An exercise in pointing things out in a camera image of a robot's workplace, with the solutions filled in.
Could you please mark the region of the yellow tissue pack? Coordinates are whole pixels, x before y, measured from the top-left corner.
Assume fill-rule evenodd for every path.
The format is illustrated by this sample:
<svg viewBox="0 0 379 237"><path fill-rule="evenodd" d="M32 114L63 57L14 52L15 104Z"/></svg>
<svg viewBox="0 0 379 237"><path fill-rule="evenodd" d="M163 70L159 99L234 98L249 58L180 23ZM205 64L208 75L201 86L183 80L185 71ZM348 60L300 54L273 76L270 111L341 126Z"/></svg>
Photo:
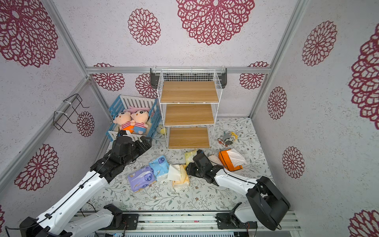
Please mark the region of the yellow tissue pack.
<svg viewBox="0 0 379 237"><path fill-rule="evenodd" d="M212 163L214 163L214 164L217 164L217 165L223 166L223 164L222 164L222 162L220 161L220 159L219 159L217 156L215 156L215 155L210 155L210 156L208 157L208 159L209 159Z"/></svg>

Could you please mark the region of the green tissue pack bottom shelf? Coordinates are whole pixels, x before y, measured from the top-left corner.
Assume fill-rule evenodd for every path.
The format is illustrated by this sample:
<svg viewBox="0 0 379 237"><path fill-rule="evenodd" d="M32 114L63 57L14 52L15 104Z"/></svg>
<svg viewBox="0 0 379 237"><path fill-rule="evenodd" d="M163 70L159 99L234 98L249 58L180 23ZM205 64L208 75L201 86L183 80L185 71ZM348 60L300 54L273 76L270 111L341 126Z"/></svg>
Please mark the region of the green tissue pack bottom shelf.
<svg viewBox="0 0 379 237"><path fill-rule="evenodd" d="M185 153L185 162L188 166L190 163L193 163L193 158L197 155L198 150L193 150Z"/></svg>

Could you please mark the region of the beige tissue pack bottom shelf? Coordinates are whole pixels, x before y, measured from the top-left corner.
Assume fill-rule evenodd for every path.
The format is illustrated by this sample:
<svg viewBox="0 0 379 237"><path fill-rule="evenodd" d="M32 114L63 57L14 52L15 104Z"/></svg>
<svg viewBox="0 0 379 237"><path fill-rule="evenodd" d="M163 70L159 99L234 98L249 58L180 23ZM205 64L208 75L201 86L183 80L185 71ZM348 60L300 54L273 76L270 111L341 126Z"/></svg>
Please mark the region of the beige tissue pack bottom shelf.
<svg viewBox="0 0 379 237"><path fill-rule="evenodd" d="M190 184L186 165L169 165L167 180L172 181L174 188L185 188Z"/></svg>

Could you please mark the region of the light blue tissue pack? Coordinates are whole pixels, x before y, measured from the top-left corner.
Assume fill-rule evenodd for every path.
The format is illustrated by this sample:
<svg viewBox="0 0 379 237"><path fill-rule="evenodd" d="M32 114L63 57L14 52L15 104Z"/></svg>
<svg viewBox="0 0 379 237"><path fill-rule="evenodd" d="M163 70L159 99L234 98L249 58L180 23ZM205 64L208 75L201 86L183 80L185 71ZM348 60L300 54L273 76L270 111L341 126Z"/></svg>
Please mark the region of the light blue tissue pack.
<svg viewBox="0 0 379 237"><path fill-rule="evenodd" d="M149 167L153 170L154 176L158 182L164 181L168 177L169 163L165 156L159 156L149 163Z"/></svg>

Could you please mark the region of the purple tissue pack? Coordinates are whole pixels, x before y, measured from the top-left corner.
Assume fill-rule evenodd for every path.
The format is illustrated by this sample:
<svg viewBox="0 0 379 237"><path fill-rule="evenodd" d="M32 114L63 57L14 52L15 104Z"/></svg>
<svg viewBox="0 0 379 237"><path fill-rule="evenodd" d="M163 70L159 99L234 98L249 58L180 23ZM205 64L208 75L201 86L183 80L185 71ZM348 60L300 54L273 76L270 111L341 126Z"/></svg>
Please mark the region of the purple tissue pack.
<svg viewBox="0 0 379 237"><path fill-rule="evenodd" d="M127 178L131 190L134 193L156 182L154 170L150 166L143 167L142 169L128 175Z"/></svg>

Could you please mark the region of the orange tissue pack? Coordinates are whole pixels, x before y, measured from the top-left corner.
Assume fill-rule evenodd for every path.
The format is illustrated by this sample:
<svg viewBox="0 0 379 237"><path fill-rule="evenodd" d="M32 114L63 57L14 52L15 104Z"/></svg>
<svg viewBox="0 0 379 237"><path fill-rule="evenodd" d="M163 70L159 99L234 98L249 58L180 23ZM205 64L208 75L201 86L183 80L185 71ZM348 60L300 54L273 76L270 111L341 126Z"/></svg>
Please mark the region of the orange tissue pack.
<svg viewBox="0 0 379 237"><path fill-rule="evenodd" d="M236 149L227 149L219 152L219 160L229 171L238 171L247 164L245 157Z"/></svg>

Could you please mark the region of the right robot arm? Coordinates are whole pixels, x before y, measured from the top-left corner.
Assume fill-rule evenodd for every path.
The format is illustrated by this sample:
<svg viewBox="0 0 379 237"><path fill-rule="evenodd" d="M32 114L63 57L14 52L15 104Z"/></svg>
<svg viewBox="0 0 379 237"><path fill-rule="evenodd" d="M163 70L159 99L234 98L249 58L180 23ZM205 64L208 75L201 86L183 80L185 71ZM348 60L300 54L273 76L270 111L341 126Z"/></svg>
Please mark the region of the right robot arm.
<svg viewBox="0 0 379 237"><path fill-rule="evenodd" d="M258 228L261 223L271 231L281 230L280 222L289 211L291 204L267 177L250 179L228 172L223 166L211 162L202 150L186 167L189 176L202 178L207 183L235 191L248 200L239 202L227 214L216 215L218 228Z"/></svg>

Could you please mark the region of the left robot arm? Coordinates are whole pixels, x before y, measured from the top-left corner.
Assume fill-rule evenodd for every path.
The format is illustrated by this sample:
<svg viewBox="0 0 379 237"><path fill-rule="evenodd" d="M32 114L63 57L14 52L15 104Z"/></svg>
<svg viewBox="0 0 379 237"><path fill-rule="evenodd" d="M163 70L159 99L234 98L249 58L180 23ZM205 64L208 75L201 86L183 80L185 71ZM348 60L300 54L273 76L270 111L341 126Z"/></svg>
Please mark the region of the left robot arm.
<svg viewBox="0 0 379 237"><path fill-rule="evenodd" d="M142 136L133 141L120 135L112 148L90 167L84 178L51 208L38 217L28 217L20 223L23 237L85 237L103 228L119 228L122 225L122 210L113 204L104 206L98 212L78 222L70 223L77 212L98 191L107 186L127 165L147 152L152 138Z"/></svg>

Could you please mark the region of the blue white toy crib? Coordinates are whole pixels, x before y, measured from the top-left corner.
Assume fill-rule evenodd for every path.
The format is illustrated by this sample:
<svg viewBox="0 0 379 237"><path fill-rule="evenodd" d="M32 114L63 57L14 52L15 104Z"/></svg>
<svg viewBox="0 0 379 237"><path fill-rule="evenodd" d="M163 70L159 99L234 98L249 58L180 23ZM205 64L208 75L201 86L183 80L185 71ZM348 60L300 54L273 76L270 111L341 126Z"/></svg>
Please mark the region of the blue white toy crib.
<svg viewBox="0 0 379 237"><path fill-rule="evenodd" d="M114 141L125 131L134 141L141 136L153 138L161 121L158 99L120 95L110 106L113 124L106 133Z"/></svg>

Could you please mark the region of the plush doll pink hat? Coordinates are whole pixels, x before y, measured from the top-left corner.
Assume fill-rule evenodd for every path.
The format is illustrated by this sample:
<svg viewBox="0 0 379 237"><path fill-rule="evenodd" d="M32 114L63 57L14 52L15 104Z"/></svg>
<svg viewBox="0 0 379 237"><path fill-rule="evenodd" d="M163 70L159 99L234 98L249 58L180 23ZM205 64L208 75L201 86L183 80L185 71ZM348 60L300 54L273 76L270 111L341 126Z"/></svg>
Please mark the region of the plush doll pink hat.
<svg viewBox="0 0 379 237"><path fill-rule="evenodd" d="M147 124L150 116L147 109L139 109L131 114L134 132L133 134L143 135L146 133L149 125Z"/></svg>

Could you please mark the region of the plush doll orange outfit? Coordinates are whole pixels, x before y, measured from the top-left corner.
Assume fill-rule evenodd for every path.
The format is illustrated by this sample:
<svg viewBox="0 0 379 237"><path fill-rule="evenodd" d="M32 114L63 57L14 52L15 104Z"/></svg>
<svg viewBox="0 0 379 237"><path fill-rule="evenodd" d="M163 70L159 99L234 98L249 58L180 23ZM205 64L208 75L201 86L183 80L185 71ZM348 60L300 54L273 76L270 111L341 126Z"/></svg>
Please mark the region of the plush doll orange outfit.
<svg viewBox="0 0 379 237"><path fill-rule="evenodd" d="M134 132L134 125L131 117L131 113L123 111L117 114L113 120L113 123L119 126L119 130Z"/></svg>

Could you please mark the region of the grey plush toy with scissors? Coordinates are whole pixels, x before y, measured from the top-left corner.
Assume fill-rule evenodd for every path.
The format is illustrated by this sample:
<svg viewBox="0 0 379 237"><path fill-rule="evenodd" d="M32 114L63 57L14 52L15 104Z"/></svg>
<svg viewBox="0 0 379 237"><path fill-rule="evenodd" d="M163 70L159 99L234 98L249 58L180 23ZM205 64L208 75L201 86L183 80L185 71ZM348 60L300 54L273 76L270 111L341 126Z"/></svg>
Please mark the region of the grey plush toy with scissors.
<svg viewBox="0 0 379 237"><path fill-rule="evenodd" d="M238 136L234 132L225 132L221 138L217 139L217 141L219 142L219 144L223 145L224 147L229 147L237 139L238 139Z"/></svg>

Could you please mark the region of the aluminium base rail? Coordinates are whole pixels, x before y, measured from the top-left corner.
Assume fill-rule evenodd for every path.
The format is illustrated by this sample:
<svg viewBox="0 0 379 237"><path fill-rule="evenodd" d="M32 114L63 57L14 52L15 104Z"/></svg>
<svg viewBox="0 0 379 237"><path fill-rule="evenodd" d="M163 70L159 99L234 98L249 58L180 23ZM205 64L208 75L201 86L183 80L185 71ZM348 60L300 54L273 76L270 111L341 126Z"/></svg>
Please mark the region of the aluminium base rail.
<svg viewBox="0 0 379 237"><path fill-rule="evenodd" d="M231 211L188 212L123 212L115 216L115 223L107 223L110 212L77 213L64 231L74 237L91 237L106 233L163 233L163 232L244 232L268 231L255 217L250 221L238 221Z"/></svg>

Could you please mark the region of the dark grey wall shelf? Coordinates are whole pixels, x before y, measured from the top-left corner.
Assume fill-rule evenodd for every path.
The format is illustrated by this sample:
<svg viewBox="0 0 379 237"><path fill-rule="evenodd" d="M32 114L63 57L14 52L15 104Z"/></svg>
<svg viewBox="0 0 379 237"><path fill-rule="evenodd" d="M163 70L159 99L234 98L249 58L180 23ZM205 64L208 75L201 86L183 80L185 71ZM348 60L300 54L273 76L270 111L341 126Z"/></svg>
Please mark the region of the dark grey wall shelf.
<svg viewBox="0 0 379 237"><path fill-rule="evenodd" d="M204 81L205 79L213 79L211 74L212 69L169 69L168 70L168 79L169 80L178 80L178 81L189 81L189 80L198 80ZM227 85L227 69L226 68L216 68L216 74L218 75L219 82L222 89ZM161 75L161 70L150 69L150 85L153 89L158 88L159 79Z"/></svg>

